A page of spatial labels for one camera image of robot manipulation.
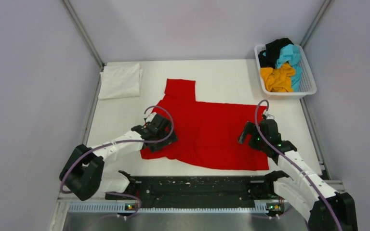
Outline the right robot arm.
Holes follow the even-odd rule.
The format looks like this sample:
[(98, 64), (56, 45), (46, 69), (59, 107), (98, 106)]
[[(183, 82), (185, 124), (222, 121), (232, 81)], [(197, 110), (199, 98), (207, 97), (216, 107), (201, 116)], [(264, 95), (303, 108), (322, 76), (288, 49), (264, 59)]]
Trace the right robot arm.
[(248, 135), (248, 145), (265, 153), (279, 167), (265, 175), (263, 191), (267, 197), (287, 200), (310, 231), (358, 230), (353, 197), (338, 192), (315, 173), (297, 148), (282, 139), (275, 120), (247, 122), (238, 142), (243, 143)]

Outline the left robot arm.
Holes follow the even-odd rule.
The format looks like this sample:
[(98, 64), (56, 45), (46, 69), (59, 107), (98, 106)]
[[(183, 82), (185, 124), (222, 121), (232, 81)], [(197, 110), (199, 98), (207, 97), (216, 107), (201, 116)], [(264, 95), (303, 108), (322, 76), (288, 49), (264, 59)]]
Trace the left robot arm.
[(132, 127), (114, 140), (92, 147), (78, 145), (59, 175), (61, 193), (73, 194), (82, 201), (96, 193), (118, 193), (124, 199), (133, 197), (135, 186), (127, 173), (117, 171), (105, 176), (104, 170), (124, 155), (142, 150), (154, 153), (176, 142), (173, 128), (171, 116), (165, 118), (153, 112), (143, 125)]

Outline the red t shirt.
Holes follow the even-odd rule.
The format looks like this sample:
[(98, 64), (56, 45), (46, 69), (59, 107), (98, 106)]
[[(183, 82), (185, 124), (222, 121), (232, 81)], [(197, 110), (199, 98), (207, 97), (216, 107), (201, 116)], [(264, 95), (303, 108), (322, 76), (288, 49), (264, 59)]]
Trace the red t shirt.
[(220, 170), (268, 170), (268, 157), (238, 138), (255, 110), (248, 104), (208, 103), (196, 100), (194, 80), (168, 79), (165, 95), (154, 112), (171, 115), (178, 140), (160, 151), (141, 150), (143, 159), (166, 157), (191, 165)]

